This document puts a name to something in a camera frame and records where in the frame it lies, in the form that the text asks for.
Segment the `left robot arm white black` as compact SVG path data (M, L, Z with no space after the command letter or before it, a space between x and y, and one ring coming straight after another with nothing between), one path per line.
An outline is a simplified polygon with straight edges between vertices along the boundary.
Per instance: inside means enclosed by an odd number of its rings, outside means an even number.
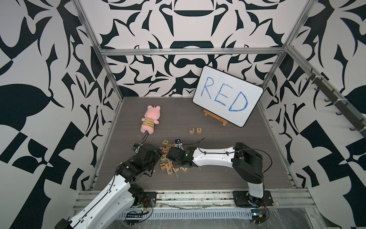
M151 144L136 144L137 153L121 163L108 185L78 214L61 219L56 229L106 229L123 211L139 205L144 189L137 180L153 172L163 152Z

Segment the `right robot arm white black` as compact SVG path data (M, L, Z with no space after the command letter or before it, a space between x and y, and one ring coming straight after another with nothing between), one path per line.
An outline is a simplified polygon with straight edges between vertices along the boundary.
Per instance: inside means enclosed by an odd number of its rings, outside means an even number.
M221 166L234 169L248 183L248 196L261 200L264 197L263 157L253 148L236 143L223 149L201 147L172 147L167 154L174 166L182 168Z

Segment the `wooden block green P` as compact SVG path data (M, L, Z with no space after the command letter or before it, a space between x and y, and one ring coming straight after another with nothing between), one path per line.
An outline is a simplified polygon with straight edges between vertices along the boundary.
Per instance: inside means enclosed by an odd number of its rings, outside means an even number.
M160 157L160 159L161 159L161 161L162 161L162 162L167 161L167 158L166 158L166 156L164 156L164 155L162 155L162 156Z

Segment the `pink plush pig toy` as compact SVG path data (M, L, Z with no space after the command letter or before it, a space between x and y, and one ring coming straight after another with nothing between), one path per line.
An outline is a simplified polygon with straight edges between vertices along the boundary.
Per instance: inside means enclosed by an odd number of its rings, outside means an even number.
M155 125L159 124L159 118L161 116L160 111L160 106L148 105L144 118L141 120L143 122L140 128L142 133L147 132L150 135L154 133Z

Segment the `small wooden easel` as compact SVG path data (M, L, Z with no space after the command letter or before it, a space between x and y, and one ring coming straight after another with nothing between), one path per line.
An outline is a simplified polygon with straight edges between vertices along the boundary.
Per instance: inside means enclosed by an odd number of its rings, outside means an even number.
M212 113L212 112L210 112L208 110L204 110L204 115L205 116L213 117L214 119L220 121L223 124L223 126L226 126L228 124L228 121L227 120L219 117L218 115L216 115L216 114L214 114L214 113Z

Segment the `whiteboard with RED text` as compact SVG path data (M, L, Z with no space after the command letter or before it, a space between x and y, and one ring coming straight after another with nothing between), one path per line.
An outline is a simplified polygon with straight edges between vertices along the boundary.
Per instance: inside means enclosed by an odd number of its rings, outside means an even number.
M259 102L264 89L209 66L202 69L193 103L243 127Z

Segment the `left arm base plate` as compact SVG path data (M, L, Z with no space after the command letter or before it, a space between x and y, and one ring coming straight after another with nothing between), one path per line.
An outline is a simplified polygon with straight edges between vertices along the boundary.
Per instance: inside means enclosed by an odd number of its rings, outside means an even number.
M137 196L137 204L147 208L156 204L157 192L143 192Z

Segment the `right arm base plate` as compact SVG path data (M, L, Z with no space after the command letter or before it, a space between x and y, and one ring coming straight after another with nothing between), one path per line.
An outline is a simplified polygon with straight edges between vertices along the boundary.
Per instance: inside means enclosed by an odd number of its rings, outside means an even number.
M273 198L270 191L265 190L262 198L253 197L249 191L233 191L234 204L241 208L260 208L273 206Z

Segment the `aluminium front rail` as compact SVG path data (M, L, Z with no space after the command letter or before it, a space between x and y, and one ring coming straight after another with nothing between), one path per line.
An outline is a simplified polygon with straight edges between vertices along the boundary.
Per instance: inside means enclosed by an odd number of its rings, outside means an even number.
M233 190L156 190L158 208L234 208ZM273 206L278 208L315 208L307 189L270 189Z

